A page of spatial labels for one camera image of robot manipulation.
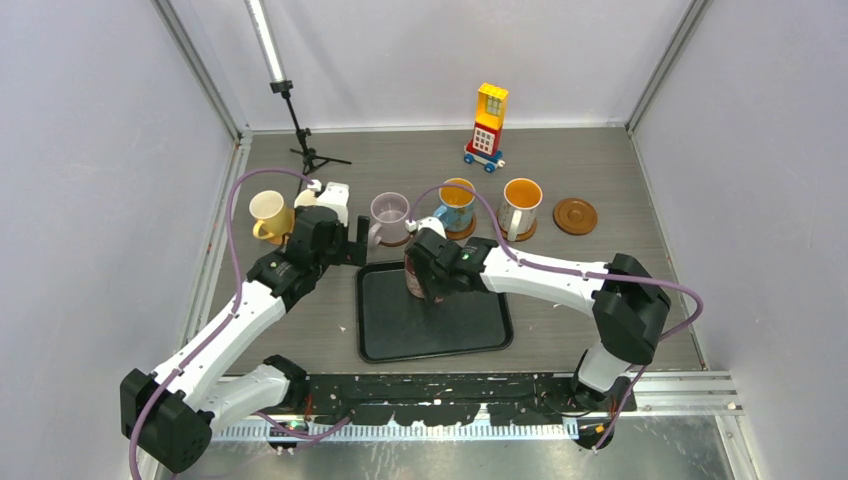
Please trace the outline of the cream cup yellow handle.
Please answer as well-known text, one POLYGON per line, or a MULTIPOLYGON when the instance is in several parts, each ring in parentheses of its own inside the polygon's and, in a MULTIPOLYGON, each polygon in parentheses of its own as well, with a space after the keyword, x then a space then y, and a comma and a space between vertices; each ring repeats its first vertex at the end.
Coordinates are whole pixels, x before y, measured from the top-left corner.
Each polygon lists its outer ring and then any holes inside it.
POLYGON ((255 220, 252 235, 257 240, 282 235, 294 225, 294 211, 275 190, 257 193, 249 203, 249 213, 255 220))

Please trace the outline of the white mug orange inside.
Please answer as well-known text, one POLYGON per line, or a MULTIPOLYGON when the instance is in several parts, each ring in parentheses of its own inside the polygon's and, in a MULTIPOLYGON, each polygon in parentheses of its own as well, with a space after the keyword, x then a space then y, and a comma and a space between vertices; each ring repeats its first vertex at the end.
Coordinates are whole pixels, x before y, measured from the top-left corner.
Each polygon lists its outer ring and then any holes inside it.
POLYGON ((510 237, 517 232, 526 231, 531 222, 537 219, 539 207, 543 200, 540 185, 528 178, 515 178, 508 181, 503 189, 503 200, 498 209, 497 220, 508 227, 510 237))

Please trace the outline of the dark wooden coaster four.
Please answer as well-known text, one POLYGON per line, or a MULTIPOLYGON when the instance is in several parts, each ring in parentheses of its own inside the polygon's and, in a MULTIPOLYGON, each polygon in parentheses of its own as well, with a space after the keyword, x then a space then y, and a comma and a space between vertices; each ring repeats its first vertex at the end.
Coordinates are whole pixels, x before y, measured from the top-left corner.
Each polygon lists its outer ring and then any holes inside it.
POLYGON ((476 224, 477 224, 476 216, 472 216, 469 225, 464 230, 461 230, 461 231, 445 230, 446 237, 450 240, 455 240, 455 241, 466 239, 474 233, 474 231, 476 229, 476 224))

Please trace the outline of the dark wooden coaster two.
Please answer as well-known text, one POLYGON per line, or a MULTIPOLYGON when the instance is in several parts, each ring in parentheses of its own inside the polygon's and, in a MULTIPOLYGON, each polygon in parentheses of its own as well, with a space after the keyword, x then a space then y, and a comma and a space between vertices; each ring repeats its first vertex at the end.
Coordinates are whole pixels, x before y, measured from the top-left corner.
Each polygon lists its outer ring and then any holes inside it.
POLYGON ((555 225, 563 232, 581 236, 591 233, 597 226, 598 214, 587 201, 566 198, 559 201, 553 210, 555 225))

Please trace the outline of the dark wooden coaster one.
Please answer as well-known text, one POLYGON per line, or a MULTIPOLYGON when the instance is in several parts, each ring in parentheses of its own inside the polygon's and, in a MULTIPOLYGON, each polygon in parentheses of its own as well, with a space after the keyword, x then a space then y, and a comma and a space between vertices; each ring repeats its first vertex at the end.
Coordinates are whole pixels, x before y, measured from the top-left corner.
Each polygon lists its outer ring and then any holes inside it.
POLYGON ((380 246, 384 246, 384 247, 388 247, 388 248, 400 247, 400 246, 406 244, 407 242, 409 242, 412 238, 413 238, 413 235, 411 233, 407 234, 406 236, 404 236, 401 239, 393 240, 393 241, 389 241, 386 238, 384 238, 383 236, 377 236, 376 237, 376 239, 378 240, 378 244, 380 246))

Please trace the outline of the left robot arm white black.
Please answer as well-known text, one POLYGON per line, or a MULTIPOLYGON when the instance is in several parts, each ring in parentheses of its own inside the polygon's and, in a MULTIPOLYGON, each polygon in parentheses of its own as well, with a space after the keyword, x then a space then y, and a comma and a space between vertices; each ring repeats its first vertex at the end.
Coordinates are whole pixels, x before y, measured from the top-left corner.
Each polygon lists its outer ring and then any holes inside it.
POLYGON ((258 258, 229 305, 188 344, 153 371, 130 371, 119 387, 121 428, 130 442, 130 467, 139 478, 144 451, 173 473, 195 464, 214 434, 242 418, 276 407, 298 412, 309 396, 306 371, 280 355, 225 384, 220 378, 266 329, 316 287, 331 266, 367 260, 370 219, 361 215, 356 238, 326 206, 296 210, 287 243, 258 258))

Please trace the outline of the lilac textured mug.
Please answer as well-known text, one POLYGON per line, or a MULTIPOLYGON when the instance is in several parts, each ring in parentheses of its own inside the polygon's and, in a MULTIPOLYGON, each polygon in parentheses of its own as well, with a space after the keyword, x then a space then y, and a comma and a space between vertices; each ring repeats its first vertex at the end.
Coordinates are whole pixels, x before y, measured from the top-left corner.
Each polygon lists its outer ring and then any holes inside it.
POLYGON ((410 204, 407 198, 396 192, 384 192, 377 195, 371 202, 370 214, 370 248, 376 248, 377 236, 383 236, 389 241, 398 240, 409 234, 405 221, 410 214, 410 204))

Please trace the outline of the white cup black outside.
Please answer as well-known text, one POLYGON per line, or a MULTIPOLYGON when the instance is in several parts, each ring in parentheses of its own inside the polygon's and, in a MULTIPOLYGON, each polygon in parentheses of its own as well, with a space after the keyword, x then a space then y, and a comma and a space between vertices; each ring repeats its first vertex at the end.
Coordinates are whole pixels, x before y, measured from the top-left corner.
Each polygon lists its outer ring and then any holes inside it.
POLYGON ((319 194, 315 191, 305 189, 297 195, 293 202, 292 208, 297 209, 300 207, 314 206, 317 204, 318 196, 319 194))

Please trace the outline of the dark wooden coaster three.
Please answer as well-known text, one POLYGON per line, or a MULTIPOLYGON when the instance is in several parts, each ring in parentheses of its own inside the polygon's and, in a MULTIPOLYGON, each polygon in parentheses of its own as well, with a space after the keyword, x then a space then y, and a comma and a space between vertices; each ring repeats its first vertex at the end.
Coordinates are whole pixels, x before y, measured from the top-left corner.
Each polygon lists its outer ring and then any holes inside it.
POLYGON ((495 225, 498 228, 501 237, 507 242, 523 242, 530 239, 536 233, 538 220, 533 220, 526 231, 517 232, 514 237, 510 237, 510 233, 508 230, 508 227, 512 226, 512 222, 508 222, 507 225, 504 226, 500 220, 497 220, 495 225))

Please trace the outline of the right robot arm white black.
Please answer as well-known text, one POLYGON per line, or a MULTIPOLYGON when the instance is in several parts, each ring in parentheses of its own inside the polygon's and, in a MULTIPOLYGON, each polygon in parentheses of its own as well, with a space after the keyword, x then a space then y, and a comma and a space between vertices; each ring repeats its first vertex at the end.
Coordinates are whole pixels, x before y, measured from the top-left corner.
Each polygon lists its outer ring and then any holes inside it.
POLYGON ((455 293, 517 294, 550 301, 592 318, 599 341, 581 356, 570 392, 596 410, 632 365, 653 359, 671 307, 670 297, 634 257, 572 262, 472 237, 465 244, 422 227, 405 249, 424 299, 455 293))

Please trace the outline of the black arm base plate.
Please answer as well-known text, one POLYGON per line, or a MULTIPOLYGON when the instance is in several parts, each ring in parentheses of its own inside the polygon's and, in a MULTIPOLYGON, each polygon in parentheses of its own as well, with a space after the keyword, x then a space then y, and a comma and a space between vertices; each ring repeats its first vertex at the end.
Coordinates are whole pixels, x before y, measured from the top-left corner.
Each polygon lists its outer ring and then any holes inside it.
POLYGON ((321 425, 347 418, 361 426, 466 426, 480 413, 496 427, 552 425, 580 414, 609 417, 631 381, 617 379, 594 410, 578 404, 568 373, 315 374, 306 384, 297 405, 263 412, 305 414, 321 425))

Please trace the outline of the pink patterned mug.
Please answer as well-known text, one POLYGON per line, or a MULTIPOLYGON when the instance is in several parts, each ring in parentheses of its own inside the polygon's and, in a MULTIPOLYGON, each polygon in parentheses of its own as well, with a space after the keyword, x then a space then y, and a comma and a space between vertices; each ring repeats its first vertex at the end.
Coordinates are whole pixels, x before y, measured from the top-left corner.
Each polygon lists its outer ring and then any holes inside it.
POLYGON ((412 261, 409 257, 404 258, 404 273, 405 273, 405 282, 408 291, 419 299, 425 299, 426 295, 421 287, 421 284, 416 276, 416 272, 413 266, 412 261))

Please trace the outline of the blue mug yellow inside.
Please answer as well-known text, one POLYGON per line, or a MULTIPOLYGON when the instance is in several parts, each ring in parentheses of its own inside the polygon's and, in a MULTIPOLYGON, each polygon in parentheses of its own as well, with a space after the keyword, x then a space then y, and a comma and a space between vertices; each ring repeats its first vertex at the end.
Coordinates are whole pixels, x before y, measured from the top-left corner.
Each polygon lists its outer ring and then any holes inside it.
POLYGON ((441 221, 445 231, 459 234, 471 227, 474 218, 474 186, 463 178, 450 178, 438 191, 440 205, 433 216, 441 221))

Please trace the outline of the light woven coaster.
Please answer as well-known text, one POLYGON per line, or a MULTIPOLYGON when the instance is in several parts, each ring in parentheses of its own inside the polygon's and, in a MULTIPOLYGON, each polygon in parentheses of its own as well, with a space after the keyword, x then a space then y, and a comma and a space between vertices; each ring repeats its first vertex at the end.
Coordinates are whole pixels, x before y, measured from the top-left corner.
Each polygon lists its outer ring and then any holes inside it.
POLYGON ((291 236, 291 231, 285 232, 282 235, 276 235, 276 236, 269 237, 269 238, 266 239, 266 241, 271 243, 272 245, 282 246, 282 245, 285 245, 288 242, 290 236, 291 236))

